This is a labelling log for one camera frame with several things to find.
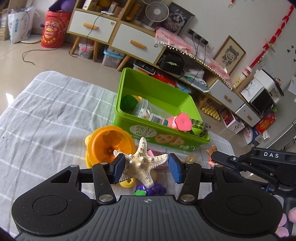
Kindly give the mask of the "orange plastic cup toy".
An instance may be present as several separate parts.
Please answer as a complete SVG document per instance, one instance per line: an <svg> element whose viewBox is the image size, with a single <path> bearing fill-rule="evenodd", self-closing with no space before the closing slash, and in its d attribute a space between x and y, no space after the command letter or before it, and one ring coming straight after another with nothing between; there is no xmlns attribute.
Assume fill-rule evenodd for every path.
<svg viewBox="0 0 296 241"><path fill-rule="evenodd" d="M136 146L131 135L117 126L98 128L85 138L85 162L88 168L101 162L111 163L114 150L134 154Z"/></svg>

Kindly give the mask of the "beige starfish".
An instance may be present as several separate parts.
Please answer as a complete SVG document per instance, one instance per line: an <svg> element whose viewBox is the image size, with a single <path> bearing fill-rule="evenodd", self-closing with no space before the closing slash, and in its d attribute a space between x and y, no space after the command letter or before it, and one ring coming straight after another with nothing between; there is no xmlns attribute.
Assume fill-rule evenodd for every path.
<svg viewBox="0 0 296 241"><path fill-rule="evenodd" d="M118 150L114 150L113 154L115 157L117 157L119 154L123 154L125 157L125 169L123 170L119 182L136 178L146 188L152 188L154 186L151 170L161 166L169 159L168 154L162 154L153 157L149 156L147 150L147 141L144 137L140 139L138 149L134 154L125 154Z"/></svg>

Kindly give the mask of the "purple toy grapes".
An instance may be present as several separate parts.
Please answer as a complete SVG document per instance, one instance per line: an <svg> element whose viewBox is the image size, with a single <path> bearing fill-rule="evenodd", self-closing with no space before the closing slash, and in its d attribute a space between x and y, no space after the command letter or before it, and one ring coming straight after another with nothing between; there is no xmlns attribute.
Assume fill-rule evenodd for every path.
<svg viewBox="0 0 296 241"><path fill-rule="evenodd" d="M155 183L151 188L145 187L143 184L138 184L136 186L135 192L133 195L135 196L163 196L167 192L167 189L159 184Z"/></svg>

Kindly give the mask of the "yellow toy pot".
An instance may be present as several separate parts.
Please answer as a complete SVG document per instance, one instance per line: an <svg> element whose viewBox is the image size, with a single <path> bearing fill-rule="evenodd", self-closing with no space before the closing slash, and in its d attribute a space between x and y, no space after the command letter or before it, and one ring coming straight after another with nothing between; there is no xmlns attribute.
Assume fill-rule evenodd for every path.
<svg viewBox="0 0 296 241"><path fill-rule="evenodd" d="M129 178L125 181L119 182L119 185L123 188L132 188L135 184L135 178Z"/></svg>

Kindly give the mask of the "silver triangular metal mould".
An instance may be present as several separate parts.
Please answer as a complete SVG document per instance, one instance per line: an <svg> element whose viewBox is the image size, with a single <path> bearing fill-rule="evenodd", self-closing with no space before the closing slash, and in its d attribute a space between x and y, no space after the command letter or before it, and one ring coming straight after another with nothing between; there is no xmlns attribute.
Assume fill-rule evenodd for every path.
<svg viewBox="0 0 296 241"><path fill-rule="evenodd" d="M211 126L208 123L205 123L200 120L191 119L192 129L191 134L203 138L211 129Z"/></svg>

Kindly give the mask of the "pink flower-shaped toy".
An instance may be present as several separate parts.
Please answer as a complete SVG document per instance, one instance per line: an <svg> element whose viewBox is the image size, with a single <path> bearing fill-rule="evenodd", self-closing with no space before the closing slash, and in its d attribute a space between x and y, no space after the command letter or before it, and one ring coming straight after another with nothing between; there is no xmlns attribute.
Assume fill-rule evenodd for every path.
<svg viewBox="0 0 296 241"><path fill-rule="evenodd" d="M192 130L192 121L186 113L180 113L178 116L171 116L167 118L168 127L181 132L188 132Z"/></svg>

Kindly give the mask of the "green plastic cookie box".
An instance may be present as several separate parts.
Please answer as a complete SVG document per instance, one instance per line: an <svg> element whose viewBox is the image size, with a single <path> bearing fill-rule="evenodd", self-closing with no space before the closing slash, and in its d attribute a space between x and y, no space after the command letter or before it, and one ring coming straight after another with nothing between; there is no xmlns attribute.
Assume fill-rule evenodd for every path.
<svg viewBox="0 0 296 241"><path fill-rule="evenodd" d="M169 126L169 118L185 113L202 121L192 97L166 83L136 70L125 68L114 109L113 125L133 138L141 137L152 144L192 152L210 142L204 125L182 132Z"/></svg>

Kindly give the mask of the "white toy box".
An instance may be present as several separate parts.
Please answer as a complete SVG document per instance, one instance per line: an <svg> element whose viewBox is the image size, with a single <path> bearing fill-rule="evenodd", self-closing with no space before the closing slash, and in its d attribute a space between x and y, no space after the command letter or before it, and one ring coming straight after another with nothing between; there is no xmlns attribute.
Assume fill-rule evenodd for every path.
<svg viewBox="0 0 296 241"><path fill-rule="evenodd" d="M242 120L234 115L229 109L222 108L219 111L222 116L222 120L229 131L233 132L234 134L238 134L245 128Z"/></svg>

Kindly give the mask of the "yellow egg tray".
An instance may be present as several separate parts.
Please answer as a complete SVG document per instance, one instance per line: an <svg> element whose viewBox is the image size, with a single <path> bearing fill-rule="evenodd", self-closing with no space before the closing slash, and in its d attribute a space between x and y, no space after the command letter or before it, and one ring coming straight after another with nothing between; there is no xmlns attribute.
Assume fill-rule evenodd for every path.
<svg viewBox="0 0 296 241"><path fill-rule="evenodd" d="M214 104L209 100L208 97L198 97L197 100L197 106L201 111L206 114L211 116L217 121L220 121L220 114L217 110L217 108L214 106Z"/></svg>

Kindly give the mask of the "clear plastic jar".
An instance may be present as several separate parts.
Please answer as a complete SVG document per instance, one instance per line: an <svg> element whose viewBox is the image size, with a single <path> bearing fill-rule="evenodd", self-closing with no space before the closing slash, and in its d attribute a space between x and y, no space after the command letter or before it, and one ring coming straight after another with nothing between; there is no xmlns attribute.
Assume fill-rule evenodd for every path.
<svg viewBox="0 0 296 241"><path fill-rule="evenodd" d="M161 125L167 118L171 117L170 113L144 98L135 106L132 115L148 121L160 123Z"/></svg>

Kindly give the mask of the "clear storage bin blue lid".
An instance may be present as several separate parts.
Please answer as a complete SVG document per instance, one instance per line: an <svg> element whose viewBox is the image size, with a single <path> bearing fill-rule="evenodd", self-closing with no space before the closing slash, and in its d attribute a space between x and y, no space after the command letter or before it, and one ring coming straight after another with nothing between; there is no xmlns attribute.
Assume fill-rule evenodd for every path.
<svg viewBox="0 0 296 241"><path fill-rule="evenodd" d="M118 68L121 61L125 58L125 54L116 51L114 49L111 49L110 47L104 48L104 57L102 60L102 65L111 67L111 68Z"/></svg>

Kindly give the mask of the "framed cartoon girl drawing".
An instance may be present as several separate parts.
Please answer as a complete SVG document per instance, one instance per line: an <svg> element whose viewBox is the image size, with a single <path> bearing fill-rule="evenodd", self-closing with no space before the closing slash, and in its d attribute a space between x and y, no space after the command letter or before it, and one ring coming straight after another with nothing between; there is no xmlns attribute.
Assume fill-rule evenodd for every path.
<svg viewBox="0 0 296 241"><path fill-rule="evenodd" d="M214 60L230 75L245 54L246 51L231 36L228 36L214 56Z"/></svg>

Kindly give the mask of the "wooden TV cabinet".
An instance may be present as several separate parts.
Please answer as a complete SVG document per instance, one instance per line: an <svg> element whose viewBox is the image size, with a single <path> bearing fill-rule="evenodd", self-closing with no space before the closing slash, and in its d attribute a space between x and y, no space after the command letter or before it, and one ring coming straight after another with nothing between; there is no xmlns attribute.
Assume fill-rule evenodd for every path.
<svg viewBox="0 0 296 241"><path fill-rule="evenodd" d="M261 118L245 101L235 92L229 75L206 51L194 46L197 54L190 54L181 50L178 46L167 45L156 41L155 32L140 25L126 22L125 18L137 1L124 1L124 6L118 16L84 9L84 1L76 1L69 22L67 32L81 38L89 38L94 41L94 46L106 44L107 46L124 53L126 56L118 67L121 70L130 58L141 60L156 68L158 62L166 50L179 53L183 58L191 58L199 67L205 70L204 80L208 86L206 97L225 106L249 126L255 126Z"/></svg>

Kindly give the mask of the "white desk fan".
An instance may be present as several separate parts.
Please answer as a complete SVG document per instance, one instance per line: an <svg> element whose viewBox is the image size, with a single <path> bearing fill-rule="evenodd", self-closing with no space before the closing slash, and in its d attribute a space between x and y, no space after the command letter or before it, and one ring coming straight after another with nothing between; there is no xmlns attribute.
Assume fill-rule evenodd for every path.
<svg viewBox="0 0 296 241"><path fill-rule="evenodd" d="M145 15L141 26L150 31L155 31L157 24L168 18L170 10L162 1L152 1L145 4L147 6L145 8Z"/></svg>

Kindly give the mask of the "white paper shopping bag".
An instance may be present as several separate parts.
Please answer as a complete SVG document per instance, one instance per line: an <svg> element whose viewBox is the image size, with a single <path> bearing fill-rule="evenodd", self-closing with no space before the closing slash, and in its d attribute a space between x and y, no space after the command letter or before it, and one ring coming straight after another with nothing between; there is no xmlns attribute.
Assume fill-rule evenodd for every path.
<svg viewBox="0 0 296 241"><path fill-rule="evenodd" d="M32 32L35 7L12 9L8 14L8 29L12 44L26 40Z"/></svg>

